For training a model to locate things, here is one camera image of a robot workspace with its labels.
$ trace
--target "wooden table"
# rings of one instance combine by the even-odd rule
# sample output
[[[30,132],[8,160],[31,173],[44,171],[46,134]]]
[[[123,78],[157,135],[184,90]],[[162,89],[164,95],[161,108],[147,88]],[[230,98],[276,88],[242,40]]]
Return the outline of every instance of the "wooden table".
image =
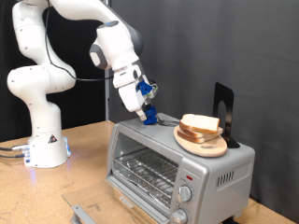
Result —
[[[56,168],[27,168],[22,159],[1,158],[0,224],[70,223],[73,212],[62,194],[89,187],[106,177],[107,149],[113,125],[111,121],[103,121],[63,130],[72,156]],[[26,140],[1,143],[0,147],[25,144]],[[13,153],[1,151],[1,154]],[[242,224],[294,223],[253,200],[237,221]]]

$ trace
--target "oven knob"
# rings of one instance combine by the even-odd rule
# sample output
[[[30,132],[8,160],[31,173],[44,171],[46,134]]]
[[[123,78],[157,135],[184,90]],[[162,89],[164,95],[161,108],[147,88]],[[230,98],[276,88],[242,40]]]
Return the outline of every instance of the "oven knob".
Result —
[[[187,223],[187,215],[182,209],[179,209],[177,212],[173,213],[171,215],[171,219],[177,224]]]
[[[191,199],[191,191],[187,186],[180,187],[178,189],[178,201],[180,203],[186,203]]]

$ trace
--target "oven vent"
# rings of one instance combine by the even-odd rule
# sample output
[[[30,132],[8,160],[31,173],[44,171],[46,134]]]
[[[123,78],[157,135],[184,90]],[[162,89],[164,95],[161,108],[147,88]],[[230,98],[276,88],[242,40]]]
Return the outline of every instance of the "oven vent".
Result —
[[[248,175],[250,172],[250,163],[247,162],[243,165],[235,167],[233,170],[218,176],[216,181],[216,189],[222,188],[236,180]]]

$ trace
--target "wooden plate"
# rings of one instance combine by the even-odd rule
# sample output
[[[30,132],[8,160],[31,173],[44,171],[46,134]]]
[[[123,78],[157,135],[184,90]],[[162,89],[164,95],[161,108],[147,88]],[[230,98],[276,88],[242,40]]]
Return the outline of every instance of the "wooden plate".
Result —
[[[219,136],[205,143],[193,143],[178,136],[179,125],[174,130],[174,136],[180,146],[191,153],[202,157],[219,157],[226,153],[225,140]]]

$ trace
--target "black wall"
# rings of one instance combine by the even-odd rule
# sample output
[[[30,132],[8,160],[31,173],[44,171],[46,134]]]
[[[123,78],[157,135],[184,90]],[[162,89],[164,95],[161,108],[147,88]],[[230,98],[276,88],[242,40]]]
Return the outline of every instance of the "black wall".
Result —
[[[214,85],[235,92],[232,137],[255,149],[251,195],[299,222],[299,2],[112,0],[142,34],[158,112],[212,115]],[[111,86],[110,119],[136,118]]]
[[[27,106],[7,88],[10,70],[35,64],[21,55],[18,48],[11,13],[16,3],[0,0],[0,142],[31,135]],[[100,24],[99,21],[68,21],[53,8],[50,10],[50,43],[56,54],[75,69],[77,77],[104,77],[104,71],[95,68],[89,56]],[[77,82],[73,89],[47,98],[61,108],[63,129],[105,119],[104,82]]]

